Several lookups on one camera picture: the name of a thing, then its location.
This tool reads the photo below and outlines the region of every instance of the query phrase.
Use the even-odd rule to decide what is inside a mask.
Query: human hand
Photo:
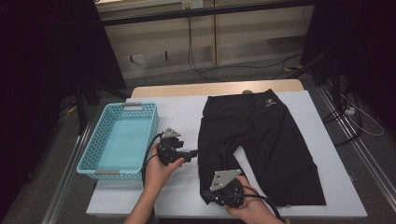
[[[158,143],[154,143],[151,147],[151,157],[157,155]],[[153,190],[155,193],[160,193],[161,189],[168,182],[171,174],[183,164],[184,159],[180,158],[177,161],[163,165],[158,156],[152,157],[147,164],[145,190]]]
[[[241,182],[242,186],[254,189],[250,186],[248,180],[244,176],[239,175],[236,178]],[[257,192],[252,189],[243,189],[244,194],[257,194]],[[240,208],[234,208],[227,205],[225,205],[224,208],[231,216],[238,217],[247,224],[283,223],[270,212],[262,199],[259,198],[246,197],[244,199],[244,204]]]

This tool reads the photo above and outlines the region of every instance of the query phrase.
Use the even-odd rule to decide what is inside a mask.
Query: person's arm
[[[244,176],[239,175],[236,178],[241,182],[242,186],[247,186],[253,189]],[[251,189],[244,188],[244,194],[256,194],[256,192]],[[270,212],[262,199],[246,197],[244,204],[240,208],[230,206],[224,207],[231,216],[238,217],[247,224],[283,223]]]
[[[151,156],[157,154],[157,143],[153,144],[151,148]],[[181,166],[184,162],[183,158],[178,159],[172,164],[165,166],[161,163],[158,156],[153,157],[148,161],[146,169],[145,188],[140,194],[131,214],[125,220],[125,224],[146,224],[151,215],[152,208],[155,201],[160,195],[161,189],[169,180],[171,174]]]

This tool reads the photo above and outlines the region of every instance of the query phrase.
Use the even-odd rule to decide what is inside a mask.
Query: basket
[[[158,121],[155,103],[107,105],[77,172],[93,179],[141,179],[145,152],[156,135]]]

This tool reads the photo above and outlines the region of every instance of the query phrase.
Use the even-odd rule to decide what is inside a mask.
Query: logo on shorts
[[[267,100],[267,105],[266,105],[266,106],[268,106],[268,105],[276,105],[276,102],[274,102],[273,99],[268,99],[268,100]]]

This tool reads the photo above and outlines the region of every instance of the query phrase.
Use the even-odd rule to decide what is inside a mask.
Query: clothing
[[[314,164],[288,108],[272,90],[209,96],[198,137],[200,193],[215,171],[242,169],[241,146],[262,191],[276,206],[326,204]]]

